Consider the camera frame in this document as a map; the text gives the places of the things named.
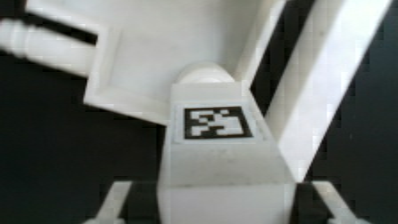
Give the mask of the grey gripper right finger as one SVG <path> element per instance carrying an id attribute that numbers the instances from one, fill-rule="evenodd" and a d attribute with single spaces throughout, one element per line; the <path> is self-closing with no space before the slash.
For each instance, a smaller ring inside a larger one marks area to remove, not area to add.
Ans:
<path id="1" fill-rule="evenodd" d="M 333 183 L 329 181 L 313 181 L 313 186 L 333 214 L 327 224 L 372 224 L 356 216 Z"/>

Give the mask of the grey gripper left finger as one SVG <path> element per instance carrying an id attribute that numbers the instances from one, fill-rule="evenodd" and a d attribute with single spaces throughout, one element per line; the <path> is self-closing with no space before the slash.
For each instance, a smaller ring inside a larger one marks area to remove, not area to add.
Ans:
<path id="1" fill-rule="evenodd" d="M 82 224 L 127 224 L 127 221 L 121 218 L 121 211 L 132 185 L 132 181 L 116 181 L 112 183 L 96 217 L 91 218 Z"/>

